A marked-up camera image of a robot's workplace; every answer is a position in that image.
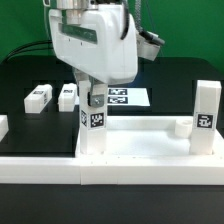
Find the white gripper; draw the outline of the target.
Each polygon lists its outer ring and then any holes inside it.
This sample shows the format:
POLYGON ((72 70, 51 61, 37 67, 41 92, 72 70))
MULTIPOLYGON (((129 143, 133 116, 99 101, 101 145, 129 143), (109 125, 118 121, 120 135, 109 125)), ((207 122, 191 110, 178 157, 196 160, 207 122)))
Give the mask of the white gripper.
POLYGON ((49 0, 49 7, 57 58, 74 67, 77 84, 90 81, 88 105, 103 107, 106 84, 129 83, 138 70, 136 28, 127 0, 49 0))

